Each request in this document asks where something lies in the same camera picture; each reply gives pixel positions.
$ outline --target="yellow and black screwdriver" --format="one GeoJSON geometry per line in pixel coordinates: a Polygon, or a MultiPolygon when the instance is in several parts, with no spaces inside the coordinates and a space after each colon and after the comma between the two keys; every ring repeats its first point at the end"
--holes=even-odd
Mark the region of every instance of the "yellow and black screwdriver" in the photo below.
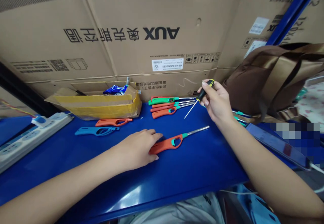
{"type": "MultiPolygon", "coordinates": [[[[212,87],[213,84],[215,83],[215,81],[213,79],[210,79],[207,81],[207,84],[212,87]]],[[[188,114],[190,113],[190,111],[193,109],[193,107],[196,105],[197,102],[200,102],[203,97],[206,95],[206,92],[204,91],[204,89],[202,88],[201,91],[200,91],[200,94],[199,96],[196,97],[196,102],[195,104],[190,108],[189,112],[187,113],[187,115],[185,116],[185,118],[188,116],[188,114]]]]}

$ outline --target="white label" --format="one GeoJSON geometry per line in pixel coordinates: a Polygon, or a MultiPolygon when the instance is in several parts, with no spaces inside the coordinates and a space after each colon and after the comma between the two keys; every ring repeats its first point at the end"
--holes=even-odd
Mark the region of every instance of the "white label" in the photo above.
{"type": "Polygon", "coordinates": [[[253,41],[250,48],[249,48],[249,50],[246,52],[244,58],[246,58],[246,56],[249,55],[250,52],[252,52],[253,50],[255,50],[255,49],[259,48],[259,47],[262,47],[262,46],[264,46],[266,44],[267,44],[267,42],[264,42],[264,41],[253,41]]]}
{"type": "Polygon", "coordinates": [[[268,24],[268,22],[269,22],[269,19],[267,19],[267,18],[257,17],[256,20],[254,21],[254,24],[251,27],[249,33],[260,35],[262,33],[263,29],[268,24]]]}
{"type": "Polygon", "coordinates": [[[153,71],[181,70],[184,58],[156,59],[152,60],[153,71]]]}

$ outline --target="blue table surface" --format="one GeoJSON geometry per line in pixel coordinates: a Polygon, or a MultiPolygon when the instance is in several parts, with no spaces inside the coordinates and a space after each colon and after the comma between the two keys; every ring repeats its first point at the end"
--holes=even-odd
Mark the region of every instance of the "blue table surface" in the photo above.
{"type": "Polygon", "coordinates": [[[104,182],[67,211],[59,223],[99,223],[248,180],[205,108],[196,105],[185,120],[188,107],[157,119],[152,118],[149,109],[143,104],[138,118],[103,137],[75,136],[80,127],[96,123],[75,118],[0,175],[0,205],[99,155],[129,134],[150,128],[170,138],[210,126],[185,138],[177,150],[161,152],[158,161],[104,182]]]}
{"type": "Polygon", "coordinates": [[[0,146],[6,143],[11,137],[31,124],[30,116],[6,118],[0,120],[0,146]]]}

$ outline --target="power cord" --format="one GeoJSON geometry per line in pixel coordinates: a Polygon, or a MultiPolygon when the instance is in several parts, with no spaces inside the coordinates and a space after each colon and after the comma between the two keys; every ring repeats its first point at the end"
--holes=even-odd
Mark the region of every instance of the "power cord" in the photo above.
{"type": "MultiPolygon", "coordinates": [[[[316,166],[315,164],[311,163],[310,166],[311,166],[311,168],[313,168],[314,170],[316,170],[316,171],[318,171],[318,172],[324,174],[324,171],[323,171],[321,168],[319,168],[318,166],[316,166]]],[[[237,195],[249,195],[249,194],[257,194],[257,193],[258,193],[258,192],[239,193],[239,192],[233,192],[233,191],[228,191],[228,190],[220,190],[220,191],[221,191],[221,192],[231,193],[231,194],[237,194],[237,195]]],[[[321,188],[318,189],[318,190],[314,190],[314,192],[315,192],[316,194],[321,193],[321,192],[323,192],[323,191],[324,191],[324,186],[321,187],[321,188]]]]}
{"type": "MultiPolygon", "coordinates": [[[[315,164],[311,163],[310,166],[311,166],[311,168],[313,168],[314,170],[316,170],[316,171],[318,171],[318,172],[324,174],[324,171],[323,171],[320,167],[316,166],[315,164]]],[[[318,190],[314,190],[314,192],[315,192],[316,194],[321,193],[321,192],[323,192],[323,191],[324,191],[324,186],[321,187],[321,188],[318,189],[318,190]]]]}

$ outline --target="smartphone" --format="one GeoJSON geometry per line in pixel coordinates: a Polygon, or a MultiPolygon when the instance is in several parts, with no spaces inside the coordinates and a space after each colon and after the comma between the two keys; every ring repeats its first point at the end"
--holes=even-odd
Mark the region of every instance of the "smartphone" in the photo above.
{"type": "Polygon", "coordinates": [[[254,124],[249,124],[246,127],[247,131],[254,136],[260,143],[271,148],[276,153],[280,154],[296,166],[303,170],[311,170],[310,160],[300,153],[297,149],[289,145],[282,138],[278,138],[267,131],[255,126],[254,124]]]}

